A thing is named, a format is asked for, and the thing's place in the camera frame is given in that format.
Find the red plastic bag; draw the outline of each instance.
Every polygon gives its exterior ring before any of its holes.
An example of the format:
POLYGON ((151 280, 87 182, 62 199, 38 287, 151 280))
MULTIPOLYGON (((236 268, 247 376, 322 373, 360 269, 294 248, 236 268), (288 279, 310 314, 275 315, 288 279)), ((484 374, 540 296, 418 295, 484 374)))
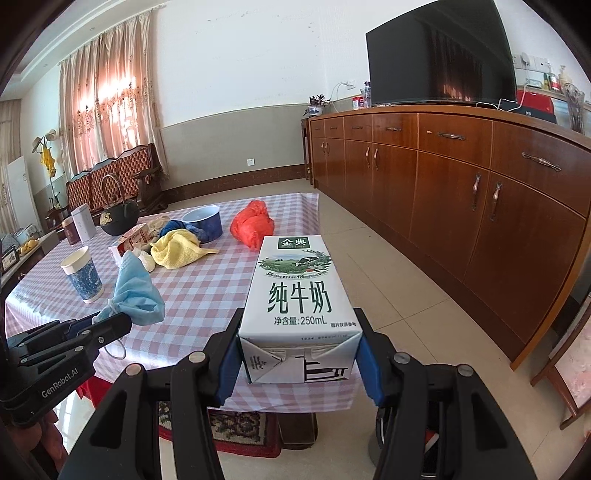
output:
POLYGON ((253 200, 238 213, 230 225, 233 237, 251 250, 260 250, 262 240, 273 235, 275 222, 269 217, 267 206, 262 200, 253 200))

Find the potted plant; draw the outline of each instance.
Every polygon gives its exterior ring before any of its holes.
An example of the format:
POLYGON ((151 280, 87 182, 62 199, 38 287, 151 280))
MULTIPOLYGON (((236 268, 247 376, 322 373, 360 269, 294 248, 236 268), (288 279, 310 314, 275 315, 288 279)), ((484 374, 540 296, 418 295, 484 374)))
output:
POLYGON ((310 116, 318 116, 324 113, 324 107, 326 106, 326 100, 324 95, 320 94, 317 96, 310 97, 310 106, 306 109, 306 113, 310 116))

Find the wall baseboard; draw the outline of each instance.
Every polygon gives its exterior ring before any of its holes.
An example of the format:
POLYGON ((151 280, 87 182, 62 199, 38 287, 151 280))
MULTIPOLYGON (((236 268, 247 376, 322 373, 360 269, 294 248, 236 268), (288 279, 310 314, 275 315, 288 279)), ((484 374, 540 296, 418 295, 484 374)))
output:
POLYGON ((163 193, 167 203, 175 203, 211 193, 225 192, 226 190, 240 189, 276 181, 303 179, 305 177, 304 164, 301 163, 284 167, 262 168, 260 170, 226 175, 225 177, 218 177, 216 179, 196 181, 188 185, 164 190, 163 193))

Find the upholstered sofa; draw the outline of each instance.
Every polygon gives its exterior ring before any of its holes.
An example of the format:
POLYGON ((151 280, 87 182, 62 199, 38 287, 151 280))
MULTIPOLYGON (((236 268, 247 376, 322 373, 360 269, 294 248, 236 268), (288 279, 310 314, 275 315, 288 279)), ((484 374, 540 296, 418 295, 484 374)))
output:
POLYGON ((164 200, 160 177, 162 167, 154 144, 139 145, 117 158, 97 163, 91 170, 80 172, 66 183, 68 210, 88 203, 92 214, 100 213, 119 197, 119 189, 112 179, 105 181, 106 197, 100 188, 103 177, 116 174, 125 191, 126 199, 135 199, 142 213, 150 214, 168 205, 164 200))

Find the rug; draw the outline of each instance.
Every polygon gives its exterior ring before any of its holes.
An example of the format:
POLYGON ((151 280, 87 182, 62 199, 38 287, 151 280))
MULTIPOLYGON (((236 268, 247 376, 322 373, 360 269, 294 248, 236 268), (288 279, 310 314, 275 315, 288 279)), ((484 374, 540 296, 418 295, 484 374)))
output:
MULTIPOLYGON (((279 423, 274 413, 209 410, 209 423, 218 452, 264 458, 275 458, 281 453, 279 423)), ((160 436, 172 441, 168 402, 160 402, 158 426, 160 436)))

